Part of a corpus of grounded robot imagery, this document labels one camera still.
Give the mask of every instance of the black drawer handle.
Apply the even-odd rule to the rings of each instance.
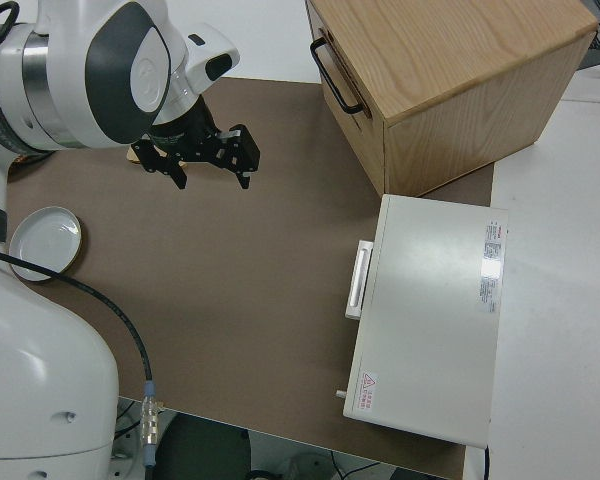
[[[345,113],[353,115],[354,113],[361,112],[362,110],[364,110],[364,105],[362,103],[358,103],[357,105],[347,105],[347,102],[345,102],[344,98],[342,97],[340,90],[338,90],[338,87],[336,87],[336,84],[333,83],[333,80],[329,76],[327,69],[324,68],[324,65],[320,61],[320,58],[318,58],[318,54],[316,53],[316,50],[318,50],[318,48],[320,48],[326,44],[327,44],[327,41],[325,40],[324,37],[320,37],[311,43],[311,56],[313,57],[313,60],[316,62],[316,65],[318,65],[318,70],[320,70],[320,73],[324,77],[325,82],[327,82],[327,85],[329,85],[329,88],[333,92],[333,96],[336,97],[336,100],[338,101],[340,108],[342,108],[342,110],[344,110]]]

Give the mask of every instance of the gray ring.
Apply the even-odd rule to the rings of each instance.
[[[31,32],[22,55],[22,81],[31,110],[42,129],[57,144],[67,148],[84,148],[67,130],[56,109],[47,78],[49,37]]]

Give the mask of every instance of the warning triangle symbol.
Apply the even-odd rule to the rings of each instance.
[[[362,380],[362,387],[369,388],[375,384],[376,384],[376,381],[373,378],[371,378],[367,373],[365,373],[363,380]]]

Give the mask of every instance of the warning label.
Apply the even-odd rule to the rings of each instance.
[[[356,408],[370,412],[373,409],[373,397],[378,384],[378,374],[371,372],[360,372],[360,394],[356,402]]]

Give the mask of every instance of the wooden lid top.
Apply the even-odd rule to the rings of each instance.
[[[311,0],[395,123],[597,28],[580,0]]]

